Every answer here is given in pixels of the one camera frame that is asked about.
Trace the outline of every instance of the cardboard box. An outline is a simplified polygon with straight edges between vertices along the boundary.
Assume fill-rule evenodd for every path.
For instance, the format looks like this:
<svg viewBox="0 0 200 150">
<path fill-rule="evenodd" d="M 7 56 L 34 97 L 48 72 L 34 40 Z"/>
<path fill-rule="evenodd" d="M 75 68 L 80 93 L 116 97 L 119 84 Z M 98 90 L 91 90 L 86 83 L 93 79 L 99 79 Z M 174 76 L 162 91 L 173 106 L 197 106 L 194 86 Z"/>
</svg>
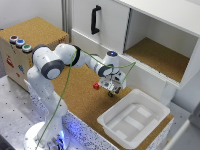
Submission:
<svg viewBox="0 0 200 150">
<path fill-rule="evenodd" d="M 51 50 L 60 43 L 69 43 L 69 35 L 47 21 L 36 17 L 0 31 L 0 50 L 6 73 L 28 91 L 24 83 L 27 71 L 32 67 L 32 53 L 23 53 L 22 49 L 10 44 L 10 36 L 17 35 L 34 48 L 39 44 L 47 45 Z"/>
</svg>

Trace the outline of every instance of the white drawer front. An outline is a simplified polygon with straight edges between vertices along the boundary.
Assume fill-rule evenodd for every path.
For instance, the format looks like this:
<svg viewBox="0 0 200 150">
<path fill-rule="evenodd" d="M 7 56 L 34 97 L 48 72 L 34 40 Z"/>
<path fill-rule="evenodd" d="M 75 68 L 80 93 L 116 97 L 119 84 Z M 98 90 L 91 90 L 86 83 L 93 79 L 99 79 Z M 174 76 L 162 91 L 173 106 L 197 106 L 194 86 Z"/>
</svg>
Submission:
<svg viewBox="0 0 200 150">
<path fill-rule="evenodd" d="M 100 32 L 91 34 L 91 15 L 96 5 L 96 28 Z M 130 9 L 112 0 L 74 0 L 73 29 L 99 44 L 122 54 Z"/>
<path fill-rule="evenodd" d="M 74 45 L 91 54 L 98 54 L 101 58 L 109 51 L 105 46 L 98 44 L 74 29 L 72 30 L 72 38 Z M 122 55 L 119 56 L 121 66 L 130 64 L 130 61 Z M 129 68 L 123 68 L 122 71 L 127 73 Z M 131 89 L 138 88 L 157 100 L 170 101 L 175 94 L 176 87 L 166 83 L 166 80 L 142 68 L 139 64 L 133 67 L 127 77 L 127 87 Z"/>
</svg>

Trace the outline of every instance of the white wall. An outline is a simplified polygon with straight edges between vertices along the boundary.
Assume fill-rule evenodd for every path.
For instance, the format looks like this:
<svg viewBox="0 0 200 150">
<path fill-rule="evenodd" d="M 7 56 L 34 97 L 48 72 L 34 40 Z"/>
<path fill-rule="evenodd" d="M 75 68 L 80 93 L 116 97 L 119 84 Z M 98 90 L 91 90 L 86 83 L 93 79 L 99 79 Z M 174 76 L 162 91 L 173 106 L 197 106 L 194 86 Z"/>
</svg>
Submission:
<svg viewBox="0 0 200 150">
<path fill-rule="evenodd" d="M 172 100 L 180 107 L 192 112 L 200 101 L 200 71 L 183 87 L 177 90 Z"/>
<path fill-rule="evenodd" d="M 0 0 L 0 28 L 37 16 L 62 29 L 61 0 Z"/>
</svg>

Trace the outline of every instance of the cable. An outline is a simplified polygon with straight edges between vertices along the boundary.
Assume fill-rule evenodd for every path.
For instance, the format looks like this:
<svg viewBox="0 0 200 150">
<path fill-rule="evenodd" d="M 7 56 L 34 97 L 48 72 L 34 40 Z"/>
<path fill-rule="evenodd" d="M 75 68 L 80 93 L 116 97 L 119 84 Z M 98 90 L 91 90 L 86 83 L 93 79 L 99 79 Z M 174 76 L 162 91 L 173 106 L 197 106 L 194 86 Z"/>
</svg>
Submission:
<svg viewBox="0 0 200 150">
<path fill-rule="evenodd" d="M 36 147 L 35 150 L 37 150 L 37 148 L 38 148 L 38 146 L 39 146 L 39 144 L 40 144 L 40 142 L 41 142 L 41 140 L 42 140 L 42 137 L 44 136 L 44 133 L 46 132 L 47 128 L 49 127 L 49 124 L 50 124 L 51 121 L 53 120 L 53 118 L 54 118 L 54 116 L 55 116 L 55 114 L 56 114 L 56 112 L 57 112 L 57 110 L 58 110 L 58 107 L 59 107 L 59 105 L 60 105 L 60 102 L 61 102 L 61 100 L 62 100 L 62 97 L 63 97 L 63 95 L 64 95 L 64 93 L 65 93 L 66 87 L 67 87 L 67 85 L 68 85 L 69 76 L 70 76 L 70 72 L 71 72 L 71 68 L 72 68 L 72 62 L 73 62 L 73 60 L 74 60 L 75 54 L 76 54 L 76 51 L 74 52 L 74 54 L 73 54 L 73 56 L 72 56 L 72 61 L 71 61 L 71 64 L 70 64 L 70 68 L 69 68 L 69 72 L 68 72 L 67 81 L 66 81 L 65 87 L 64 87 L 64 89 L 63 89 L 62 95 L 61 95 L 61 97 L 60 97 L 60 100 L 59 100 L 59 102 L 58 102 L 58 105 L 57 105 L 57 107 L 56 107 L 56 109 L 55 109 L 55 111 L 54 111 L 54 113 L 53 113 L 53 116 L 51 117 L 49 123 L 47 124 L 46 128 L 44 129 L 44 132 L 42 133 L 42 136 L 40 137 L 40 139 L 39 139 L 39 141 L 38 141 L 38 144 L 37 144 L 37 147 Z"/>
<path fill-rule="evenodd" d="M 120 66 L 120 67 L 107 66 L 107 65 L 103 64 L 102 62 L 100 62 L 99 60 L 97 60 L 96 58 L 94 58 L 94 57 L 93 57 L 92 55 L 90 55 L 88 52 L 86 52 L 86 51 L 84 51 L 84 50 L 82 50 L 82 51 L 83 51 L 84 53 L 88 54 L 88 55 L 89 55 L 90 57 L 92 57 L 93 59 L 95 59 L 98 63 L 100 63 L 100 64 L 102 64 L 102 65 L 104 65 L 104 66 L 106 66 L 106 67 L 109 67 L 109 68 L 125 68 L 125 67 L 128 67 L 128 66 L 131 66 L 131 65 L 132 65 L 131 68 L 129 69 L 128 73 L 127 73 L 126 76 L 124 77 L 124 79 L 123 79 L 121 85 L 124 83 L 124 81 L 126 80 L 128 74 L 129 74 L 130 71 L 132 70 L 133 66 L 136 64 L 136 62 L 133 62 L 133 63 L 131 63 L 131 64 L 129 64 L 129 65 Z M 66 81 L 65 87 L 64 87 L 64 89 L 63 89 L 63 92 L 62 92 L 62 94 L 61 94 L 60 100 L 59 100 L 59 102 L 58 102 L 58 104 L 57 104 L 57 106 L 56 106 L 56 109 L 55 109 L 55 111 L 54 111 L 54 113 L 53 113 L 53 116 L 51 117 L 49 123 L 47 124 L 47 126 L 46 126 L 46 128 L 45 128 L 45 130 L 44 130 L 44 132 L 42 133 L 42 136 L 40 137 L 40 139 L 39 139 L 39 141 L 38 141 L 38 144 L 37 144 L 37 147 L 36 147 L 35 150 L 37 150 L 37 148 L 38 148 L 38 146 L 39 146 L 39 144 L 40 144 L 40 142 L 41 142 L 41 140 L 42 140 L 42 137 L 44 136 L 44 133 L 46 132 L 47 128 L 49 127 L 49 125 L 50 125 L 50 123 L 51 123 L 51 121 L 53 120 L 53 118 L 54 118 L 54 116 L 55 116 L 55 114 L 56 114 L 56 112 L 57 112 L 57 110 L 58 110 L 58 107 L 59 107 L 59 105 L 60 105 L 60 102 L 61 102 L 61 100 L 62 100 L 62 97 L 63 97 L 63 95 L 64 95 L 64 93 L 65 93 L 65 91 L 66 91 L 66 87 L 67 87 L 67 85 L 68 85 L 68 81 L 69 81 L 69 77 L 70 77 L 70 72 L 71 72 L 71 68 L 72 68 L 72 62 L 73 62 L 73 60 L 74 60 L 74 57 L 75 57 L 76 52 L 77 52 L 77 50 L 74 52 L 74 54 L 73 54 L 73 56 L 72 56 L 72 60 L 71 60 L 70 68 L 69 68 L 69 72 L 68 72 L 67 81 Z"/>
</svg>

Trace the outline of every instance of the black handle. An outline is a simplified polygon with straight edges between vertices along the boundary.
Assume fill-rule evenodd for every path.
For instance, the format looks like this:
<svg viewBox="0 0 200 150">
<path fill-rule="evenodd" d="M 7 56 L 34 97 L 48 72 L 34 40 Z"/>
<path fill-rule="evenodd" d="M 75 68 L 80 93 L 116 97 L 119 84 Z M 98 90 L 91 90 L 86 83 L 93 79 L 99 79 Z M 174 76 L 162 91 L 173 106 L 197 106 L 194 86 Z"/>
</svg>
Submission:
<svg viewBox="0 0 200 150">
<path fill-rule="evenodd" d="M 91 31 L 92 34 L 98 33 L 100 30 L 96 28 L 96 12 L 101 10 L 101 7 L 96 5 L 96 8 L 92 10 L 92 21 L 91 21 Z"/>
</svg>

